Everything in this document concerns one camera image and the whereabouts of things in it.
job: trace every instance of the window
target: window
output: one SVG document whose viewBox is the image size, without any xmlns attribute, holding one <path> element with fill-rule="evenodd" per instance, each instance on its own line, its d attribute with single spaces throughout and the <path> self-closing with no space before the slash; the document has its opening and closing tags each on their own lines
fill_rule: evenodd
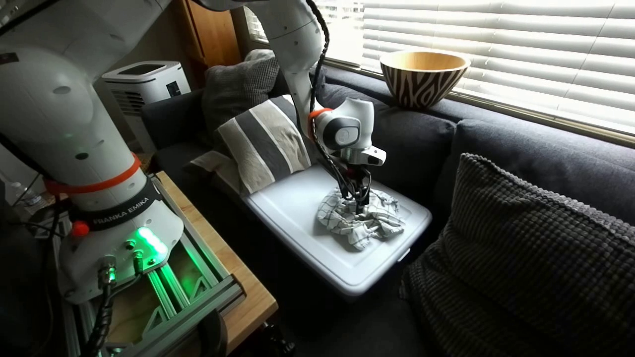
<svg viewBox="0 0 635 357">
<path fill-rule="evenodd" d="M 380 72 L 387 52 L 465 53 L 455 93 L 635 135 L 633 0 L 317 3 L 340 41 L 329 57 Z"/>
</svg>

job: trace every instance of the green light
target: green light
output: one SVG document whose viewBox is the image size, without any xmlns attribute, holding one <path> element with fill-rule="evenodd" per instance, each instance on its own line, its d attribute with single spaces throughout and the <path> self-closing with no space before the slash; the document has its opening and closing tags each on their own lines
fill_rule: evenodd
<svg viewBox="0 0 635 357">
<path fill-rule="evenodd" d="M 148 227 L 137 229 L 137 236 L 144 239 L 158 254 L 166 255 L 168 253 L 168 247 Z"/>
</svg>

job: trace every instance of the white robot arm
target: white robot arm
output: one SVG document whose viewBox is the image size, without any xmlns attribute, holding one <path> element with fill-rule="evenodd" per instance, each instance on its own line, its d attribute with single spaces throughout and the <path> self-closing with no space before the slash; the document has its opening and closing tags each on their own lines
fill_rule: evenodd
<svg viewBox="0 0 635 357">
<path fill-rule="evenodd" d="M 44 173 L 52 193 L 66 193 L 75 209 L 75 236 L 60 247 L 60 292 L 73 303 L 99 294 L 104 258 L 117 264 L 118 281 L 167 261 L 183 222 L 157 197 L 93 89 L 93 83 L 132 50 L 170 0 L 48 0 L 18 25 L 0 27 L 0 138 Z M 260 19 L 291 90 L 302 132 L 340 151 L 359 169 L 348 192 L 364 189 L 364 165 L 381 165 L 385 153 L 371 144 L 369 102 L 347 100 L 335 110 L 313 112 L 309 69 L 322 52 L 320 24 L 306 0 L 196 0 L 210 10 L 248 6 Z M 334 168 L 333 160 L 324 155 Z M 344 183 L 341 173 L 334 174 Z M 152 237 L 140 234 L 151 231 Z"/>
</svg>

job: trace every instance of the wooden bowl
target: wooden bowl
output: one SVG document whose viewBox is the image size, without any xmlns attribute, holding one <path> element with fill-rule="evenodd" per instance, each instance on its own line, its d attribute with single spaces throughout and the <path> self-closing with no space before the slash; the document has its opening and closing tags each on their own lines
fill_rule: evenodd
<svg viewBox="0 0 635 357">
<path fill-rule="evenodd" d="M 469 59 L 445 51 L 400 51 L 380 58 L 384 81 L 405 108 L 437 104 L 470 66 Z"/>
</svg>

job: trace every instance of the wooden table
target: wooden table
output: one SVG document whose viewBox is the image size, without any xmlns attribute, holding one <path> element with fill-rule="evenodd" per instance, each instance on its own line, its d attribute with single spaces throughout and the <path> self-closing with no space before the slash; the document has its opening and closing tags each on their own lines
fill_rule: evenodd
<svg viewBox="0 0 635 357">
<path fill-rule="evenodd" d="M 165 172 L 159 172 L 157 177 L 205 243 L 245 290 L 247 298 L 224 317 L 227 325 L 227 352 L 229 353 L 277 310 L 277 302 L 169 176 Z M 199 356 L 197 345 L 198 343 L 195 346 L 183 348 L 178 355 Z"/>
</svg>

